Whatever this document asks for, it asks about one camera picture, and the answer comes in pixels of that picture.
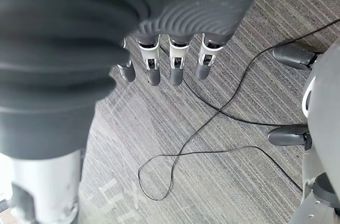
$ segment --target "black cable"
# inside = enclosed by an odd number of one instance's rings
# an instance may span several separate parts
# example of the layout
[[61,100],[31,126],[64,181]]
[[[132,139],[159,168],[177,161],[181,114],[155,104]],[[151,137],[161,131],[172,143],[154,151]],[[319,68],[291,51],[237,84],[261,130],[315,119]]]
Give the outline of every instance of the black cable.
[[[230,114],[227,114],[227,113],[224,113],[224,112],[222,112],[222,110],[235,98],[235,96],[237,95],[237,93],[238,93],[238,91],[239,91],[239,89],[240,89],[240,87],[241,87],[241,85],[242,85],[242,82],[243,82],[243,80],[244,80],[244,78],[245,78],[245,76],[246,76],[246,74],[247,74],[247,72],[248,72],[248,70],[249,70],[249,68],[250,68],[250,66],[251,66],[251,64],[261,55],[261,54],[263,54],[263,53],[265,53],[265,52],[267,52],[267,51],[269,51],[269,50],[271,50],[271,49],[274,49],[274,48],[277,48],[277,47],[280,47],[280,46],[283,46],[283,45],[287,45],[287,44],[290,44],[290,43],[292,43],[292,42],[295,42],[295,41],[298,41],[298,40],[301,40],[301,39],[303,39],[303,38],[305,38],[305,37],[308,37],[308,36],[310,36],[310,35],[312,35],[312,34],[315,34],[315,33],[317,33],[317,32],[319,32],[319,31],[321,31],[321,30],[323,30],[323,29],[325,29],[325,28],[327,28],[327,27],[329,27],[329,26],[331,26],[331,25],[333,25],[333,24],[335,24],[335,23],[338,23],[338,22],[340,22],[340,19],[337,19],[337,20],[335,20],[335,21],[333,21],[333,22],[331,22],[331,23],[329,23],[329,24],[327,24],[327,25],[325,25],[325,26],[323,26],[323,27],[321,27],[321,28],[319,28],[319,29],[317,29],[317,30],[315,30],[315,31],[313,31],[313,32],[310,32],[310,33],[307,33],[307,34],[305,34],[305,35],[303,35],[303,36],[300,36],[300,37],[297,37],[297,38],[294,38],[294,39],[292,39],[292,40],[287,40],[287,41],[284,41],[284,42],[281,42],[281,43],[278,43],[278,44],[276,44],[276,45],[274,45],[274,46],[271,46],[271,47],[268,47],[267,49],[265,49],[265,50],[263,50],[263,51],[261,51],[261,52],[259,52],[258,54],[256,54],[255,55],[255,57],[250,61],[250,63],[247,65],[247,67],[245,68],[245,70],[244,70],[244,72],[243,72],[243,74],[242,74],[242,76],[241,76],[241,79],[240,79],[240,81],[239,81],[239,84],[238,84],[238,86],[237,86],[237,88],[236,88],[236,90],[234,91],[234,93],[232,94],[232,96],[231,96],[231,98],[228,100],[228,102],[226,103],[226,104],[224,104],[221,108],[217,108],[217,107],[215,107],[214,105],[212,105],[212,104],[210,104],[209,102],[207,102],[207,101],[205,101],[202,97],[200,97],[197,93],[195,93],[192,89],[191,89],[191,87],[185,82],[185,84],[188,86],[188,88],[191,90],[191,92],[196,96],[196,97],[198,97],[201,101],[203,101],[206,105],[208,105],[208,106],[210,106],[211,108],[213,108],[213,109],[215,109],[216,110],[216,113],[211,117],[211,118],[209,118],[201,127],[199,127],[199,129],[198,130],[196,130],[184,143],[183,143],[183,145],[182,145],[182,147],[181,147],[181,149],[180,149],[180,151],[179,151],[179,153],[178,154],[161,154],[161,155],[157,155],[157,156],[154,156],[154,157],[152,157],[151,159],[149,159],[149,160],[147,160],[144,164],[142,164],[141,166],[140,166],[140,168],[138,169],[138,182],[139,182],[139,186],[140,186],[140,188],[141,188],[141,190],[142,190],[142,192],[144,193],[144,195],[146,196],[146,197],[148,197],[149,199],[151,199],[151,200],[154,200],[154,201],[161,201],[161,200],[163,200],[164,198],[166,198],[167,196],[168,196],[168,194],[170,193],[170,190],[171,190],[171,188],[172,188],[172,185],[173,185],[173,179],[174,179],[174,168],[175,168],[175,165],[176,165],[176,163],[177,163],[177,161],[178,161],[178,158],[180,157],[180,156],[183,156],[183,155],[190,155],[190,154],[198,154],[198,153],[222,153],[222,152],[230,152],[230,151],[236,151],[236,150],[241,150],[241,149],[244,149],[244,148],[256,148],[256,149],[258,149],[258,150],[260,150],[261,152],[263,152],[282,172],[283,172],[283,174],[296,186],[296,188],[298,188],[300,191],[302,191],[302,188],[283,170],[283,168],[269,155],[269,154],[267,154],[263,149],[261,149],[261,148],[259,148],[259,147],[257,147],[257,146],[251,146],[251,145],[246,145],[246,146],[243,146],[243,147],[240,147],[240,148],[236,148],[236,149],[232,149],[232,150],[226,150],[226,151],[209,151],[209,152],[189,152],[189,153],[182,153],[182,151],[183,151],[183,149],[184,149],[184,147],[191,141],[191,139],[197,134],[197,133],[199,133],[204,127],[206,127],[210,122],[211,122],[211,120],[213,119],[213,118],[215,118],[219,113],[222,113],[223,115],[225,115],[225,116],[227,116],[227,117],[229,117],[229,118],[231,118],[231,119],[234,119],[234,120],[238,120],[238,121],[240,121],[240,122],[244,122],[244,123],[248,123],[248,124],[255,124],[255,125],[263,125],[263,126],[282,126],[282,125],[279,125],[279,124],[266,124],[266,123],[257,123],[257,122],[251,122],[251,121],[248,121],[248,120],[244,120],[244,119],[241,119],[241,118],[237,118],[237,117],[234,117],[233,115],[230,115]],[[172,168],[171,168],[171,178],[170,178],[170,185],[169,185],[169,187],[168,187],[168,190],[167,190],[167,192],[165,193],[165,195],[163,196],[163,197],[161,197],[161,198],[159,198],[159,199],[156,199],[156,198],[153,198],[153,197],[151,197],[151,196],[149,196],[145,191],[144,191],[144,189],[143,189],[143,186],[142,186],[142,182],[141,182],[141,179],[140,179],[140,171],[141,171],[141,169],[147,164],[147,163],[149,163],[152,159],[154,159],[154,158],[157,158],[157,157],[161,157],[161,156],[163,156],[163,157],[170,157],[170,156],[172,156],[172,157],[176,157],[175,158],[175,160],[174,160],[174,162],[173,162],[173,164],[172,164]]]
[[[305,37],[308,37],[308,36],[310,36],[310,35],[313,35],[313,34],[319,32],[319,31],[321,31],[321,30],[323,30],[323,29],[325,29],[325,28],[327,28],[327,27],[329,27],[329,26],[332,26],[333,24],[336,24],[336,23],[338,23],[338,22],[340,22],[340,19],[337,19],[337,20],[335,20],[335,21],[333,21],[333,22],[331,22],[331,23],[329,23],[329,24],[327,24],[327,25],[325,25],[325,26],[323,26],[323,27],[321,27],[321,28],[319,28],[319,29],[317,29],[317,30],[315,30],[315,31],[313,31],[313,32],[307,33],[307,34],[305,34],[305,35],[303,35],[303,36],[294,38],[294,39],[292,39],[292,40],[287,40],[287,41],[278,43],[278,44],[276,44],[276,45],[274,45],[274,46],[268,47],[267,49],[265,49],[265,50],[259,52],[258,54],[256,54],[255,57],[250,61],[250,63],[249,63],[249,64],[247,65],[247,67],[245,68],[245,70],[244,70],[244,72],[243,72],[243,74],[242,74],[242,76],[241,76],[241,79],[240,79],[240,81],[239,81],[239,84],[237,85],[236,90],[234,91],[234,93],[232,94],[232,96],[231,96],[231,98],[228,100],[228,102],[225,104],[225,106],[229,105],[229,104],[231,103],[231,101],[236,97],[237,93],[239,92],[239,90],[240,90],[240,88],[241,88],[242,82],[243,82],[243,80],[244,80],[244,78],[245,78],[245,76],[246,76],[246,74],[247,74],[247,72],[248,72],[250,66],[251,66],[252,63],[253,63],[258,57],[260,57],[262,54],[264,54],[265,52],[267,52],[267,51],[269,51],[269,50],[272,50],[272,49],[274,49],[274,48],[277,48],[277,47],[280,47],[280,46],[284,46],[284,45],[287,45],[287,44],[291,44],[292,42],[299,41],[299,40],[301,40],[301,39],[303,39],[303,38],[305,38]],[[191,91],[198,99],[200,99],[200,100],[201,100],[203,103],[205,103],[207,106],[209,106],[209,107],[211,107],[212,109],[218,111],[218,107],[212,105],[212,104],[209,103],[208,101],[204,100],[203,97],[201,97],[200,95],[198,95],[198,94],[197,94],[197,93],[196,93],[196,92],[188,85],[188,83],[186,82],[185,79],[183,79],[183,82],[185,83],[185,85],[189,88],[189,90],[190,90],[190,91]],[[248,124],[253,124],[253,125],[272,126],[272,127],[281,127],[281,126],[289,126],[289,125],[291,125],[291,124],[270,124],[270,123],[252,122],[252,121],[249,121],[249,120],[245,120],[245,119],[242,119],[242,118],[235,117],[235,116],[233,116],[233,115],[231,115],[231,114],[228,114],[228,113],[225,113],[225,112],[223,112],[223,111],[221,111],[221,110],[220,110],[219,112],[220,112],[221,114],[227,116],[228,118],[231,118],[231,119],[234,119],[234,120],[238,120],[239,122],[244,122],[244,123],[248,123]]]
[[275,165],[278,169],[281,170],[281,172],[291,181],[291,183],[293,183],[296,188],[298,188],[301,192],[302,192],[302,188],[286,173],[285,170],[283,170],[283,168],[268,154],[266,153],[262,148],[255,146],[255,145],[245,145],[242,147],[238,147],[238,148],[234,148],[234,149],[230,149],[230,150],[220,150],[220,151],[193,151],[193,152],[188,152],[188,153],[181,153],[181,154],[159,154],[156,156],[153,156],[151,159],[149,159],[147,162],[145,162],[144,164],[142,164],[140,166],[140,168],[138,169],[138,181],[139,181],[139,186],[141,187],[143,193],[150,199],[154,200],[154,201],[160,201],[162,199],[155,199],[153,197],[150,197],[143,189],[142,184],[141,184],[141,179],[140,179],[140,171],[141,169],[150,161],[152,161],[153,159],[159,158],[159,157],[179,157],[179,156],[188,156],[188,155],[193,155],[193,154],[211,154],[211,153],[227,153],[227,152],[234,152],[234,151],[239,151],[239,150],[243,150],[243,149],[247,149],[247,148],[252,148],[252,149],[257,149],[259,151],[261,151],[264,155],[266,155]]

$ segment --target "striped carpet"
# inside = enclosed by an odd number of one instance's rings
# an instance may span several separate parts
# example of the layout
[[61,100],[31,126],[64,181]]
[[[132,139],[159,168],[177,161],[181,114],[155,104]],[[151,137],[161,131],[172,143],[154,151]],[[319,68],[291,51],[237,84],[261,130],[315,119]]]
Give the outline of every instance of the striped carpet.
[[[193,75],[201,40],[201,36],[195,37],[184,77],[197,93],[221,107],[256,53],[338,17],[340,0],[256,0],[203,82]],[[327,49],[339,36],[340,24],[307,37],[305,42]],[[137,78],[127,84],[113,68],[117,88],[97,106],[80,189],[80,223],[287,223],[301,194],[268,158],[253,149],[181,157],[166,199],[154,202],[142,194],[139,166],[156,154],[178,152],[215,111],[184,84],[170,85],[166,36],[161,39],[166,53],[161,53],[158,87],[148,84],[136,43],[128,39],[127,47]],[[307,76],[308,72],[283,66],[265,53],[251,67],[225,111],[258,122],[305,122],[300,103]],[[218,115],[185,151],[257,145],[301,185],[303,148],[270,145],[266,138],[270,129]],[[161,197],[166,192],[172,161],[155,159],[143,170],[143,184],[151,196]]]

